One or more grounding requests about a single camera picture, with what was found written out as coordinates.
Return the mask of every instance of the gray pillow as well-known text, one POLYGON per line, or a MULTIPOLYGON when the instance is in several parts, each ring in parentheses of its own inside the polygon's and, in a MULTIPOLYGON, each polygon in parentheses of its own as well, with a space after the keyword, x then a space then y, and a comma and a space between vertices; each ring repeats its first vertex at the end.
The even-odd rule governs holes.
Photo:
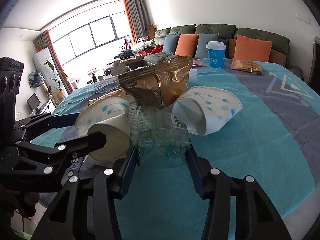
POLYGON ((198 46, 196 50, 196 58, 207 58, 207 44, 209 41, 219 41, 219 33, 200 33, 198 39, 198 46))
POLYGON ((178 38, 179 35, 167 34, 164 39, 162 52, 173 55, 177 48, 178 38))

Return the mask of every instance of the curtain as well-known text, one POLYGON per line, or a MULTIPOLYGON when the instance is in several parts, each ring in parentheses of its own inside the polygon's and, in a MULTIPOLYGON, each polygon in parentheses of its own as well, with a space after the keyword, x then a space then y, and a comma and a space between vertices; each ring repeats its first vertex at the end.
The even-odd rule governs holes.
POLYGON ((128 17, 132 42, 138 43, 138 39, 148 36, 146 26, 150 24, 144 0, 123 0, 125 12, 128 17))
MULTIPOLYGON (((54 51, 54 47, 53 47, 53 44, 52 44, 52 41, 51 41, 51 38, 50 38, 50 35, 49 35, 49 31, 46 30, 44 33, 40 34, 37 37, 36 41, 37 41, 38 44, 43 42, 43 41, 45 42, 44 48, 48 48, 49 49, 51 57, 52 57, 52 60, 53 60, 53 63, 56 66, 57 72, 61 71, 62 70, 62 66, 61 66, 61 64, 59 62, 59 59, 57 57, 56 52, 54 51)), ((64 73, 62 73, 62 72, 59 73, 59 76, 60 76, 61 80, 65 80, 67 78, 66 75, 64 73)), ((63 86, 65 87, 65 89, 66 89, 68 94, 70 94, 72 91, 75 90, 70 83, 66 84, 65 82, 63 82, 63 86)))

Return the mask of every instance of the orange pillow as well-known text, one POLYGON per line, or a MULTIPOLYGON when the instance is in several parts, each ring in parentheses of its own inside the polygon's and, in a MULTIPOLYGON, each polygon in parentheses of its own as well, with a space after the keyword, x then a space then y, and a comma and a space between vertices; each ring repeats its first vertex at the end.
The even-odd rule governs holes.
POLYGON ((236 51, 233 59, 268 62, 272 41, 262 41, 237 35, 236 51))
POLYGON ((199 34, 181 34, 175 55, 192 57, 196 51, 199 34))

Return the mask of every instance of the green sofa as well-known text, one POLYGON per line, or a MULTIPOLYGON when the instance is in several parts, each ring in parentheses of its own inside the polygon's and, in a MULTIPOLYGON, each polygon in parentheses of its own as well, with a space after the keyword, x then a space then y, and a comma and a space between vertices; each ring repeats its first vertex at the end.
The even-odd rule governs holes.
MULTIPOLYGON (((302 70, 297 66, 290 65, 290 61, 289 61, 290 40, 276 33, 261 31, 257 29, 249 29, 249 28, 237 29, 235 25, 228 25, 228 24, 200 24, 197 27, 194 24, 194 25, 183 25, 183 26, 177 26, 173 28, 158 30, 155 33, 154 40, 156 45, 163 45, 166 34, 199 34, 199 33, 219 33, 219 41, 223 42, 227 47, 226 58, 233 58, 234 51, 230 52, 231 55, 229 55, 229 40, 232 41, 232 39, 236 39, 238 34, 249 37, 249 38, 253 38, 253 39, 259 39, 263 41, 272 41, 273 52, 274 51, 280 52, 285 56, 285 59, 283 60, 283 64, 278 62, 275 62, 275 63, 278 63, 284 66, 285 68, 290 70, 292 73, 294 73, 296 76, 303 79, 302 70)), ((145 56, 144 60, 148 64, 157 64, 161 61, 169 60, 176 57, 179 57, 179 56, 159 52, 159 53, 154 53, 154 54, 145 56)))

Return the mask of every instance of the barcode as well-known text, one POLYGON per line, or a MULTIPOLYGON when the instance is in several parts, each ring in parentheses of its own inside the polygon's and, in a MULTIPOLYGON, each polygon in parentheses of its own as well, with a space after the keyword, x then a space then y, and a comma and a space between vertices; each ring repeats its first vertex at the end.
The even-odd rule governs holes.
POLYGON ((173 117, 172 119, 173 127, 187 130, 187 126, 183 122, 179 121, 174 115, 172 115, 172 117, 173 117))

